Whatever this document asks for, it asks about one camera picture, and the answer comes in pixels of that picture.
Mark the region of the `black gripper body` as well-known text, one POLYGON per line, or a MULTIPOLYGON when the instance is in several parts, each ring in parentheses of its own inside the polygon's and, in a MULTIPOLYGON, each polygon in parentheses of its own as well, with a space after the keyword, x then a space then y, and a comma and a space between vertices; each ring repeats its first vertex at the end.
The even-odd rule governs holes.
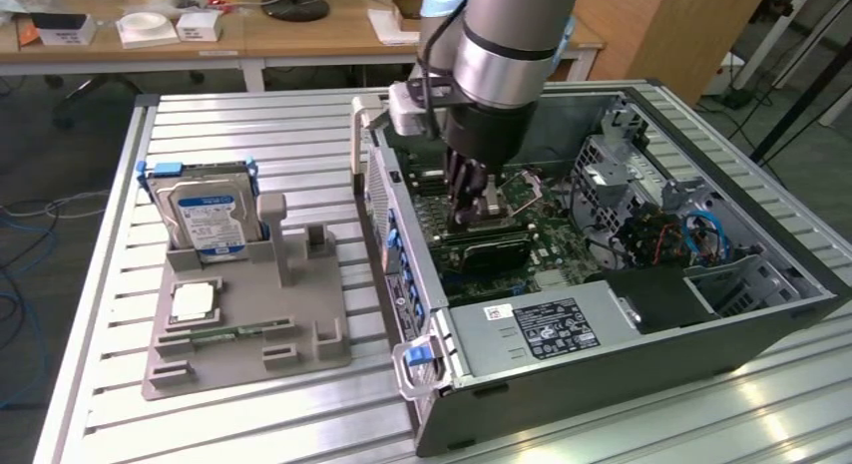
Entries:
POLYGON ((449 106, 443 127, 444 164, 473 160, 485 166, 505 165, 519 153, 532 117, 533 104, 515 109, 449 106))

